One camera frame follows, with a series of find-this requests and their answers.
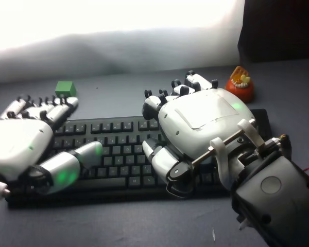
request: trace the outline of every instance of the space bar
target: space bar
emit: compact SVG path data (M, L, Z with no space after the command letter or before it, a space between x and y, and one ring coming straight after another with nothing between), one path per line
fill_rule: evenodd
M126 178L81 180L77 181L66 190L72 192L81 190L105 190L117 188L126 188Z

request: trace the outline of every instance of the orange toy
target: orange toy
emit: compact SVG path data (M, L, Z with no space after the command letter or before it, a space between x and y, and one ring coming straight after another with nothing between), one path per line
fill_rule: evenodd
M225 90L236 95L244 103L249 103L254 98L254 84L249 73L241 66L237 66L225 86Z

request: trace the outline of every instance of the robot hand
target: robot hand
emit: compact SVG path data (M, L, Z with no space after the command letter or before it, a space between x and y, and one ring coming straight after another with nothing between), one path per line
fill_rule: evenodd
M190 71L170 95L145 91L143 116L165 139L142 143L148 160L183 198L197 189L199 165L214 166L240 230L254 227L269 246L309 246L309 177L291 161L288 136L264 141L246 105L217 86Z
M97 165L101 143L61 152L43 161L51 150L54 132L77 109L78 99L14 100L0 115L0 199L9 195L8 188L23 183L38 193L60 191L73 182L81 168Z

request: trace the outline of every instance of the desk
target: desk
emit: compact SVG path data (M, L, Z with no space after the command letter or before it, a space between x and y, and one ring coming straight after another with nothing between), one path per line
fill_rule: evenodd
M233 66L195 69L209 80L218 79L219 87L233 70ZM294 162L309 166L309 60L253 64L247 70L256 92L249 108L265 108L273 134L290 135ZM154 94L160 88L170 91L170 82L183 81L187 71L74 80L80 105L71 119L138 116L145 89ZM20 93L44 97L55 87L56 80L0 84L0 112ZM267 246L255 230L240 232L236 216L229 198L14 210L2 202L0 247Z

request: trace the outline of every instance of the keyboard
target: keyboard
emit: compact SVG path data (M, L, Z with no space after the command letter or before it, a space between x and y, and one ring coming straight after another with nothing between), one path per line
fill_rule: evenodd
M251 111L261 137L264 140L272 138L266 110ZM14 186L7 201L17 205L104 198L166 198L166 185L156 176L142 150L142 142L148 138L163 140L158 122L147 121L142 116L69 120L55 132L53 149L46 158L97 140L103 145L100 165L89 172L81 171L78 181L52 195L42 196L32 189ZM225 192L214 162L200 167L196 181L195 194Z

